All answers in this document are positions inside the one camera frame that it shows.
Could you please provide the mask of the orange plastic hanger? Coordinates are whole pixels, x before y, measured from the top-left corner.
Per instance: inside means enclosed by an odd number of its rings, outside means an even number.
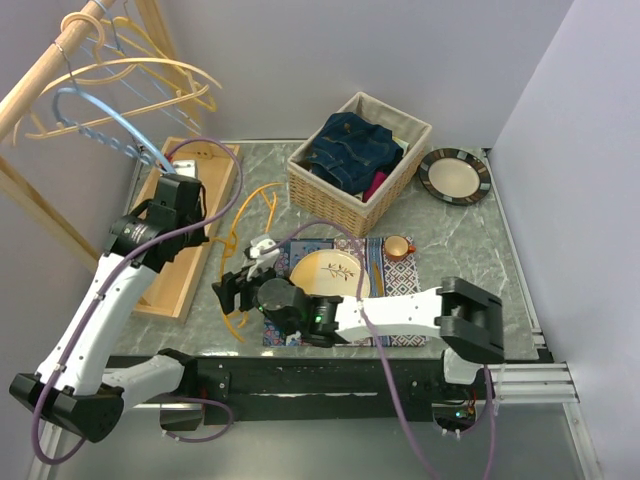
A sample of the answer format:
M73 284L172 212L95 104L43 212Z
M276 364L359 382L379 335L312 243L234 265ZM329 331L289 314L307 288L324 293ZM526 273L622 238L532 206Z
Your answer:
M274 221L275 213L278 208L279 197L277 195L277 189L284 186L283 182L270 182L261 185L256 188L251 194L247 196L244 202L239 207L233 221L231 223L228 235L226 237L215 237L214 241L223 245L222 254L220 257L219 267L219 279L222 279L225 273L225 267L230 259L232 259L240 246L241 237L239 235L238 226L247 216L246 211L252 206L255 198L261 198L267 213L263 215L262 220L258 222L258 225L264 227L263 233L269 233ZM229 333L240 343L245 343L245 338L241 335L241 330L246 326L249 314L247 312L237 312L222 314L223 323Z

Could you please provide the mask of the magenta pleated skirt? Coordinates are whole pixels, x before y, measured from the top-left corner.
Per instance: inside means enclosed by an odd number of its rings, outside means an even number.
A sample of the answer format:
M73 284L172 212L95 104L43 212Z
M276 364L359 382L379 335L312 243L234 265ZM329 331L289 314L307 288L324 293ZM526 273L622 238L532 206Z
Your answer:
M369 199L375 194L375 192L381 187L381 185L386 181L388 175L384 172L376 172L371 185L362 195L362 202L367 203Z

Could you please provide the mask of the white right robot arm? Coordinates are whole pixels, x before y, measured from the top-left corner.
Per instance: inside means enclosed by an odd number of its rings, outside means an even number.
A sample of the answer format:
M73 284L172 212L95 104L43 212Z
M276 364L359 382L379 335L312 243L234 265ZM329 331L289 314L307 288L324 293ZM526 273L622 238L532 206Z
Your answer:
M501 299L459 277L402 296L357 299L311 295L270 268L251 278L249 269L228 272L212 284L222 312L258 309L287 336L331 348L361 339L416 335L447 344L438 387L449 398L469 391L483 365L505 361Z

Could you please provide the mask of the dark denim skirt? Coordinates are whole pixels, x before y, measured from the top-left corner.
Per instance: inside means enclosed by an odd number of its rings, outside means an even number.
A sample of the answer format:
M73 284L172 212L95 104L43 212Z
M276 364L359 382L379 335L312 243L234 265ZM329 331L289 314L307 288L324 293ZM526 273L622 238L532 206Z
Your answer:
M356 195L368 190L378 172L389 174L404 156L392 131L353 112L332 114L312 139L305 161L310 172Z

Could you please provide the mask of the light blue wide hanger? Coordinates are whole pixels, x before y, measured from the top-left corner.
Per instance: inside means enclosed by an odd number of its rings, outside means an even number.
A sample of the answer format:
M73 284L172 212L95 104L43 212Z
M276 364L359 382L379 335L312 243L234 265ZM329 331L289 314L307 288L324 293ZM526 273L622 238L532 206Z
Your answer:
M60 108L60 101L63 96L71 95L88 102L106 115L108 123L115 122L124 129L134 140L134 143L123 143L118 138L105 135L103 132L90 126L88 123L80 123L65 116ZM166 156L130 121L122 114L107 105L97 97L75 87L62 87L58 89L52 99L52 113L57 123L65 128L74 128L79 134L94 140L102 145L124 154L130 159L154 167L164 174L175 174L176 169Z

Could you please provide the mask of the blue wire hanger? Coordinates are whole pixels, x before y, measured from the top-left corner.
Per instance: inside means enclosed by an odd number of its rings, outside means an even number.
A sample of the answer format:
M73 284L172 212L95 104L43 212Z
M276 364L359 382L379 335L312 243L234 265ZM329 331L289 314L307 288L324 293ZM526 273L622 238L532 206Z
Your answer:
M114 30L109 23L107 24L103 23L103 20L109 21L109 20L112 20L115 16L113 16L110 13L109 9L104 5L103 1L94 1L94 4L96 4L103 11L103 19L101 20L101 23L111 28L111 37L114 44L111 45L109 43L100 43L99 40L101 38L101 34L98 33L96 35L87 37L87 39L93 43L92 49L89 49L85 46L81 46L81 49L87 55L92 55L94 59L97 59L99 57L99 52L102 49L106 49L110 51L113 55L115 55L117 58L120 58L118 53L122 53L122 50L121 50L121 46L117 45L113 39ZM153 35L150 35L150 36L154 40L154 42L165 53L167 53L171 58L173 58L172 47L168 43L166 43L162 38L156 41ZM199 135L202 133L201 125L198 123L198 115L196 113L196 110L191 111L187 107L180 107L180 104L183 104L185 102L176 103L174 100L169 99L166 93L161 89L160 85L156 81L151 79L148 75L144 74L141 71L141 69L137 66L137 64L127 64L117 72L113 71L109 66L105 66L105 65L102 66L102 69L106 70L109 73L108 77L83 80L81 81L81 84L101 85L101 84L112 83L112 82L120 82L124 87L129 89L134 95L136 95L137 97L142 99L144 102L146 102L148 105L150 105L151 109L160 110L162 113L164 113L169 118L171 118L172 120L176 121L177 123L185 127L188 131L190 131L194 135ZM147 96L145 96L142 91L137 90L133 85L128 83L126 80L126 77L128 75L131 75L133 72L138 72L144 79L146 79L147 82L150 85L152 85L159 92L159 94L164 98L165 102L152 103L151 100Z

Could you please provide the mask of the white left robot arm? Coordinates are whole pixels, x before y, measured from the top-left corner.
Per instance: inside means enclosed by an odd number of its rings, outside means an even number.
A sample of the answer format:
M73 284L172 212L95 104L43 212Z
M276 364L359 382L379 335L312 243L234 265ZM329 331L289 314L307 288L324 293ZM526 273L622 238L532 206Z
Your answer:
M118 266L140 245L203 220L199 180L165 174L152 198L116 221L94 280L55 349L35 373L19 373L10 394L39 418L97 443L122 414L158 395L179 402L198 392L195 360L172 349L111 374L105 368L139 298L163 266L183 249L201 245L202 228L154 244L124 269Z

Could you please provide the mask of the pastel floral skirt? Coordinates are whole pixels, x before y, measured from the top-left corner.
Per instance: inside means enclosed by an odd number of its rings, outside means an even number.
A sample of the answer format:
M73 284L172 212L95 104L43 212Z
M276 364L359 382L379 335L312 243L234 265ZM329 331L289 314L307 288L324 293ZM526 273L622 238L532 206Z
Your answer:
M407 141L402 140L397 136L393 136L392 140L401 148L402 156L405 156L409 150L410 144Z

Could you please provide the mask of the yellow plastic hanger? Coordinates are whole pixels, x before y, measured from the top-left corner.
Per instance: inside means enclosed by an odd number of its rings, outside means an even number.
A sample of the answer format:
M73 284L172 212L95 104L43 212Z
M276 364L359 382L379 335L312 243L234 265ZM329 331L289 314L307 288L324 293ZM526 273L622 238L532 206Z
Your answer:
M199 67L171 58L129 17L115 16L103 23L114 30L113 39L122 50L118 55L139 59L137 66L160 85L169 99L194 103L209 112L217 110L211 88L222 88L218 80Z

